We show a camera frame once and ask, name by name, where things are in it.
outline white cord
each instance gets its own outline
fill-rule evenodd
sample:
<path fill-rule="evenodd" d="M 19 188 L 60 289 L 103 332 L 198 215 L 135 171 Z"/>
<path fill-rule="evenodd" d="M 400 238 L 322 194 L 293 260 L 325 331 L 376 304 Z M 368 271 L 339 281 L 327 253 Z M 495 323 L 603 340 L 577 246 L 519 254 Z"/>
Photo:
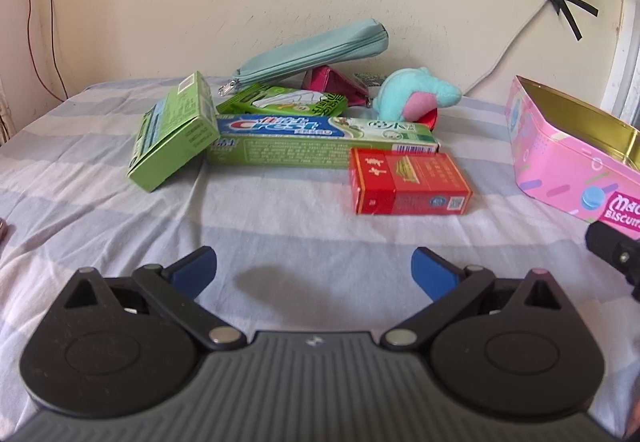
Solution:
<path fill-rule="evenodd" d="M 487 79 L 489 76 L 491 76 L 491 74 L 494 72 L 494 70 L 496 69 L 496 67 L 500 64 L 500 61 L 502 61 L 502 58 L 504 58 L 504 55 L 507 54 L 507 51 L 511 48 L 511 45 L 513 45 L 513 42 L 515 42 L 518 38 L 518 36 L 522 33 L 522 31 L 524 31 L 524 29 L 536 18 L 536 16 L 538 16 L 538 14 L 542 11 L 542 9 L 545 7 L 546 3 L 549 2 L 549 0 L 544 0 L 537 8 L 536 10 L 531 14 L 531 16 L 524 22 L 524 24 L 522 24 L 520 26 L 520 28 L 516 31 L 516 33 L 513 35 L 513 38 L 510 39 L 509 43 L 506 45 L 506 47 L 504 47 L 502 49 L 502 52 L 500 53 L 500 56 L 498 56 L 498 59 L 495 60 L 495 63 L 491 66 L 491 68 L 486 71 L 484 74 L 482 74 L 482 76 L 480 76 L 477 80 L 475 80 L 473 83 L 471 83 L 471 85 L 469 86 L 468 89 L 466 89 L 463 92 L 463 95 L 467 95 L 469 92 L 471 92 L 471 90 L 473 90 L 474 88 L 476 88 L 480 83 L 482 83 L 482 81 L 484 81 L 485 79 Z"/>

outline green snack package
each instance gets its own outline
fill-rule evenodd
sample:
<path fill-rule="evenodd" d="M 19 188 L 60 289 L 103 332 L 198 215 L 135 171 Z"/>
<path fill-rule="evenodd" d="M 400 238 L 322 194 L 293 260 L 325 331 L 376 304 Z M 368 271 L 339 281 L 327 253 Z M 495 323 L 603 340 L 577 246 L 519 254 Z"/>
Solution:
<path fill-rule="evenodd" d="M 143 116 L 127 177 L 153 191 L 219 136 L 209 84 L 194 72 Z"/>
<path fill-rule="evenodd" d="M 340 115 L 347 98 L 295 88 L 254 83 L 217 106 L 218 114 Z"/>
<path fill-rule="evenodd" d="M 431 153 L 438 143 L 425 125 L 354 117 L 219 115 L 220 139 L 209 162 L 346 168 L 351 148 Z"/>

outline teal pencil case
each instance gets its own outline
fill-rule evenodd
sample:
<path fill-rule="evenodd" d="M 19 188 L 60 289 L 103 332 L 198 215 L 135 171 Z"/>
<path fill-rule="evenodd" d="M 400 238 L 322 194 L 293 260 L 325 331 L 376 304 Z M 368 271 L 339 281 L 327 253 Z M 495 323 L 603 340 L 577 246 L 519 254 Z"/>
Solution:
<path fill-rule="evenodd" d="M 258 54 L 236 70 L 233 79 L 219 92 L 223 96 L 240 86 L 283 79 L 321 65 L 370 58 L 388 46 L 386 29 L 368 18 Z"/>

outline teal dolphin plush toy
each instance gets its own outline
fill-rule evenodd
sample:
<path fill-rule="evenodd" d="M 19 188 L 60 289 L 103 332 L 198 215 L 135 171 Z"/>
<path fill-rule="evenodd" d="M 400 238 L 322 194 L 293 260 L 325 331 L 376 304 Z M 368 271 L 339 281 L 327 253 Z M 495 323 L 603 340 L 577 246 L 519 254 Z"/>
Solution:
<path fill-rule="evenodd" d="M 427 67 L 403 68 L 385 79 L 373 108 L 382 121 L 417 122 L 428 112 L 456 105 L 460 99 L 458 87 L 432 76 Z"/>

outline red cigarette pack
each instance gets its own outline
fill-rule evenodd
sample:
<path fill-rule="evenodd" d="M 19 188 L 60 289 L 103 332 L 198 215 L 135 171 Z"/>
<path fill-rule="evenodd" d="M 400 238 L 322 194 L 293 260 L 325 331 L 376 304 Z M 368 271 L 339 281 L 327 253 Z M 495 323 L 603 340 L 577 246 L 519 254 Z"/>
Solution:
<path fill-rule="evenodd" d="M 363 215 L 462 215 L 473 194 L 446 153 L 353 148 L 350 177 Z"/>

